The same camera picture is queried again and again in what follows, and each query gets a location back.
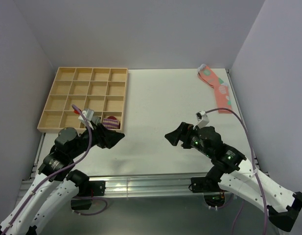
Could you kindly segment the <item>grey sock with black stripes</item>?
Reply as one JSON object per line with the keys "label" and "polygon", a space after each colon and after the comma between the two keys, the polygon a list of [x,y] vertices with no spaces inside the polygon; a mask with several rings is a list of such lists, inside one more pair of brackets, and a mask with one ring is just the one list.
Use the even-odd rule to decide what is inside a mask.
{"label": "grey sock with black stripes", "polygon": [[98,125],[101,122],[101,117],[93,116],[91,122],[93,122],[95,125]]}

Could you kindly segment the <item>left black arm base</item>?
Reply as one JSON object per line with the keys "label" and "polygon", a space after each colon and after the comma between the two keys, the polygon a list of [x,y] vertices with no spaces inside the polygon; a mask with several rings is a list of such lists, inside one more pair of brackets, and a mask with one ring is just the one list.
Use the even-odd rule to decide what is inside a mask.
{"label": "left black arm base", "polygon": [[[77,194],[70,200],[70,208],[72,209],[72,212],[83,216],[90,216],[105,211],[108,206],[106,199],[102,198],[105,194],[105,189],[106,182],[103,180],[88,181],[80,184],[77,187]],[[85,213],[84,211],[89,210],[96,201],[102,202],[103,208],[97,212]]]}

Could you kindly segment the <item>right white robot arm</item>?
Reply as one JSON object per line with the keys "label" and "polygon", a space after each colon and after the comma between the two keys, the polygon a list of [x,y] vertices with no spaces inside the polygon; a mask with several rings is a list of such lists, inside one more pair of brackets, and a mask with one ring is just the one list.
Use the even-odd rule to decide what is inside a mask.
{"label": "right white robot arm", "polygon": [[201,129],[182,122],[165,135],[176,146],[194,148],[207,156],[212,168],[204,177],[191,178],[191,191],[228,191],[248,201],[263,212],[279,229],[290,232],[302,209],[302,193],[292,192],[253,168],[252,163],[236,148],[225,144],[212,126]]}

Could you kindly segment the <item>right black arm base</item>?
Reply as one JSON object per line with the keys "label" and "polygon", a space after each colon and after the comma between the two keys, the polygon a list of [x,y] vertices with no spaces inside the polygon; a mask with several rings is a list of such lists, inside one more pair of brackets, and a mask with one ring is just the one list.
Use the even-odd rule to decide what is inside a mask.
{"label": "right black arm base", "polygon": [[227,191],[222,190],[216,182],[207,177],[192,177],[190,179],[188,189],[192,193],[202,193],[204,203],[209,210],[220,210],[225,208],[234,199],[232,193],[226,194]]}

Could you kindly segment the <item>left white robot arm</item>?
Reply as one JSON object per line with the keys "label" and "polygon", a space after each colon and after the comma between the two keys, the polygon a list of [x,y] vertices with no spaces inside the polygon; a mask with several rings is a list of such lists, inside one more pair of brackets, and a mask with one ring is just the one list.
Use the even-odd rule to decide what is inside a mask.
{"label": "left white robot arm", "polygon": [[72,127],[62,129],[25,196],[0,223],[0,235],[37,234],[41,222],[60,204],[85,195],[90,189],[89,177],[73,169],[77,164],[74,159],[84,159],[93,146],[111,149],[124,137],[124,133],[102,124],[82,134]]}

